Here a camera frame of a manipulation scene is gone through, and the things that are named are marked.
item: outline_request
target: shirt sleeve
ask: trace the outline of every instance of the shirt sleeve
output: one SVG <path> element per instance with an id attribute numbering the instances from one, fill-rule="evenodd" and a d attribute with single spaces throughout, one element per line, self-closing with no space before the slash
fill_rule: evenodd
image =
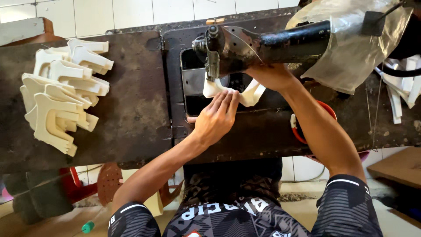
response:
<path id="1" fill-rule="evenodd" d="M 151 212 L 139 202 L 120 207 L 108 224 L 108 237 L 161 236 Z"/>
<path id="2" fill-rule="evenodd" d="M 370 190 L 355 176 L 330 178 L 317 211 L 312 236 L 383 236 Z"/>

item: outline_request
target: printed shirt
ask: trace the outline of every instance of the printed shirt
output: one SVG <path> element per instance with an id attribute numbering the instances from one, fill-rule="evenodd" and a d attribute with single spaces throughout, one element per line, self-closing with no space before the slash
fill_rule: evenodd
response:
<path id="1" fill-rule="evenodd" d="M 232 203 L 182 205 L 163 236 L 306 237 L 382 236 L 367 185 L 350 175 L 335 175 L 317 201 L 311 232 L 265 197 L 235 197 Z M 142 204 L 122 206 L 109 221 L 109 237 L 160 236 L 157 222 Z"/>

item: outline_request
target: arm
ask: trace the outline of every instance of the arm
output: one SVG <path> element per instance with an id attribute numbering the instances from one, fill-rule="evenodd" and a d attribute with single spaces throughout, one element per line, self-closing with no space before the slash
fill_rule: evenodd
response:
<path id="1" fill-rule="evenodd" d="M 330 177 L 347 174 L 366 182 L 351 138 L 283 64 L 254 67 L 246 73 L 286 99 L 300 122 L 311 151 L 329 170 Z"/>
<path id="2" fill-rule="evenodd" d="M 136 171 L 114 194 L 112 212 L 128 202 L 144 203 L 185 163 L 218 142 L 234 124 L 239 93 L 218 93 L 202 110 L 195 129 L 179 144 Z"/>

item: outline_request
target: left hand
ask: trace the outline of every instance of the left hand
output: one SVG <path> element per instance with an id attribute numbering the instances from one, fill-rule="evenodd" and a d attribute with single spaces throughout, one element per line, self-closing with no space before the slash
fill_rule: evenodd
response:
<path id="1" fill-rule="evenodd" d="M 196 119 L 196 127 L 190 136 L 209 147 L 227 134 L 235 121 L 240 93 L 223 91 L 205 107 Z"/>

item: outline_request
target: stack of fabric pieces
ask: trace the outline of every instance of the stack of fabric pieces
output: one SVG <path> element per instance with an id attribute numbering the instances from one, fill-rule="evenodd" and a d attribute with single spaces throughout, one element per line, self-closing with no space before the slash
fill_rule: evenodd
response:
<path id="1" fill-rule="evenodd" d="M 74 156 L 77 146 L 66 131 L 93 131 L 98 117 L 84 110 L 109 92 L 109 83 L 92 74 L 104 75 L 114 62 L 98 55 L 108 52 L 108 42 L 72 39 L 67 45 L 39 49 L 34 72 L 22 75 L 20 90 L 35 138 Z"/>

